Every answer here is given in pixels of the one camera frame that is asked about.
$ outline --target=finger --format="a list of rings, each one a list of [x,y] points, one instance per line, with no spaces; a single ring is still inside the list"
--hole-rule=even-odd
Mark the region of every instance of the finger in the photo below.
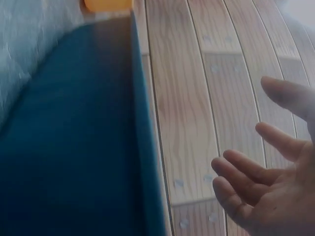
[[[251,206],[256,205],[260,198],[268,192],[268,186],[253,182],[224,158],[215,158],[212,161],[212,167],[215,172],[219,176],[224,177],[233,186],[237,194]]]
[[[225,151],[223,157],[252,181],[267,186],[272,185],[284,172],[281,169],[265,169],[235,150]]]
[[[289,81],[263,77],[261,85],[268,97],[279,106],[305,120],[313,143],[315,142],[315,92]]]
[[[241,200],[225,178],[216,177],[213,180],[213,189],[219,203],[236,224],[244,229],[251,225],[252,207]]]
[[[276,127],[263,122],[256,125],[256,131],[289,161],[295,162],[307,144],[307,141],[294,139]]]

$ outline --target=orange object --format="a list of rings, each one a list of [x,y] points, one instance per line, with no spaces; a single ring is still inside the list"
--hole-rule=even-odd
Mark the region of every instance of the orange object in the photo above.
[[[132,0],[85,0],[91,12],[122,11],[132,9]]]

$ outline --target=teal cushion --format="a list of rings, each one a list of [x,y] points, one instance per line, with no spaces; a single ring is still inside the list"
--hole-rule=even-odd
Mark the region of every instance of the teal cushion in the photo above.
[[[164,234],[130,25],[75,30],[24,89],[0,133],[1,235]]]

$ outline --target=palm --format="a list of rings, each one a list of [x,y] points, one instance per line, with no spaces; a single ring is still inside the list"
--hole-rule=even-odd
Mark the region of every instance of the palm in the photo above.
[[[313,112],[310,111],[313,106],[307,104],[315,101],[313,91],[288,82],[266,80],[263,87],[267,95],[304,118],[314,140],[315,125]],[[287,169],[268,170],[242,153],[224,152],[224,158],[216,158],[212,162],[219,175],[214,180],[219,202],[232,220],[253,236],[313,234],[307,227],[312,225],[315,216],[313,143],[296,140],[265,123],[258,124],[256,130],[265,141],[292,161],[292,165]]]

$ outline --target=wooden floor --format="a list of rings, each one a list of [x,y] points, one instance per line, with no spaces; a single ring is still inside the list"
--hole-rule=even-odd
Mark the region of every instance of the wooden floor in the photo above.
[[[286,167],[259,121],[310,138],[260,86],[263,75],[315,86],[315,31],[285,15],[285,2],[135,0],[169,236],[247,235],[215,198],[211,160],[234,148]]]

